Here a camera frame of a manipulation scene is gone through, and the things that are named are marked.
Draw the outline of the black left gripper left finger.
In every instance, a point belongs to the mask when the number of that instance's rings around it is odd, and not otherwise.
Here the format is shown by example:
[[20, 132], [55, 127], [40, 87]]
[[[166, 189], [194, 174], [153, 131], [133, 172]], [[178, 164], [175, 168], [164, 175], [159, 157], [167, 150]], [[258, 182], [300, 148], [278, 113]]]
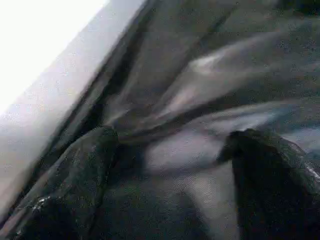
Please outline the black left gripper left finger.
[[86, 240], [118, 145], [111, 127], [72, 143], [0, 229], [2, 240]]

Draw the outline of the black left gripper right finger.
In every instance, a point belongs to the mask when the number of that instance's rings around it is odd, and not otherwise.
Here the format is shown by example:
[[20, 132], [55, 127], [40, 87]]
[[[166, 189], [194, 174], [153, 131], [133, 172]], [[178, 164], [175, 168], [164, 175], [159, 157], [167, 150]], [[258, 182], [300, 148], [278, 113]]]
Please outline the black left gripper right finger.
[[232, 163], [241, 239], [319, 239], [320, 165], [298, 145], [270, 132], [234, 131], [218, 161]]

